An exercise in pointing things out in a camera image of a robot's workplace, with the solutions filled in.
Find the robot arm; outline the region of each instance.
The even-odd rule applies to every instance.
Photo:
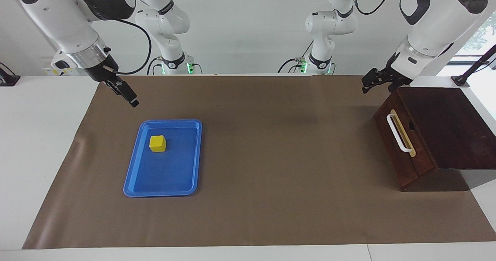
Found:
[[[60,47],[53,61],[57,68],[85,69],[97,82],[104,82],[133,107],[139,102],[131,87],[113,70],[119,66],[110,48],[91,27],[98,19],[124,19],[134,11],[132,0],[21,0],[28,15]]]
[[[162,54],[162,67],[166,74],[191,73],[193,61],[181,47],[176,34],[189,30],[189,17],[173,0],[143,0],[151,9],[140,10],[136,23],[144,28],[156,42]]]
[[[392,83],[391,92],[409,85],[473,26],[486,7],[487,0],[401,0],[402,15],[412,29],[386,68],[374,68],[363,77],[363,93],[384,83]]]
[[[307,17],[305,23],[307,31],[313,36],[312,50],[305,56],[307,72],[328,72],[334,51],[334,41],[330,35],[353,33],[358,26],[353,0],[328,1],[335,8],[333,11],[315,12]]]

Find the yellow block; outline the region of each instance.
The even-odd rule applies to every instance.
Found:
[[[152,152],[165,152],[167,141],[163,136],[152,136],[150,138],[150,149]]]

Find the table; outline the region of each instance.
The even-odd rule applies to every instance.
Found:
[[[23,77],[0,88],[0,259],[3,260],[493,260],[496,242],[284,247],[164,247],[20,250],[98,83],[89,77]],[[449,78],[423,77],[413,86],[453,86]],[[469,88],[464,93],[496,132],[496,120]],[[474,189],[496,228],[496,181]]]

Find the blue tray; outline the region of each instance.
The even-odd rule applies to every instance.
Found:
[[[186,196],[196,190],[202,123],[196,119],[149,120],[139,127],[124,183],[129,197]],[[166,151],[150,150],[150,137],[163,135]]]

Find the dark brown wooden box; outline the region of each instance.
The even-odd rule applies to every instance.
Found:
[[[496,178],[496,136],[459,88],[398,88],[374,119],[402,191],[465,191]]]

